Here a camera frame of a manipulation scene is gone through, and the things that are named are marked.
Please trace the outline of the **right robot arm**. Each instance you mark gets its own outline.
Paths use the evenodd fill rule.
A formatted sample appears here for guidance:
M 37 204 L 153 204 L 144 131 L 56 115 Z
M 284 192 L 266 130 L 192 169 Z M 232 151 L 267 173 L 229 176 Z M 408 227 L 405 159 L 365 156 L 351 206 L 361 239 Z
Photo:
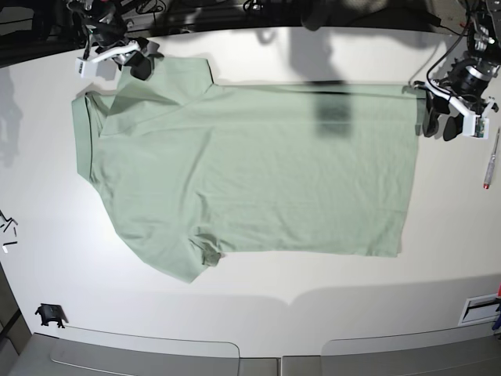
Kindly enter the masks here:
M 114 1 L 68 1 L 67 8 L 79 18 L 86 37 L 83 56 L 76 59 L 76 71 L 82 78 L 97 76 L 99 65 L 106 61 L 127 67 L 139 80 L 150 77 L 154 69 L 151 53 L 158 44 L 127 36 L 122 6 Z

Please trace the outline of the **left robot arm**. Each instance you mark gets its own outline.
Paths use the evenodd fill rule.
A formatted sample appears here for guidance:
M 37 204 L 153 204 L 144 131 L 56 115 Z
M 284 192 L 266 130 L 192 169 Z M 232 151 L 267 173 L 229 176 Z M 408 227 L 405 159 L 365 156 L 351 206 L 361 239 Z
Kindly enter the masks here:
M 493 97 L 485 98 L 485 90 L 500 72 L 500 2 L 462 1 L 466 23 L 456 41 L 428 69 L 425 81 L 415 81 L 413 87 L 426 93 L 426 115 L 421 133 L 435 136 L 440 117 L 446 117 L 442 133 L 445 141 L 457 136 L 487 139 L 489 115 L 499 111 Z M 459 43 L 466 51 L 454 59 L 442 78 L 432 72 L 444 63 Z

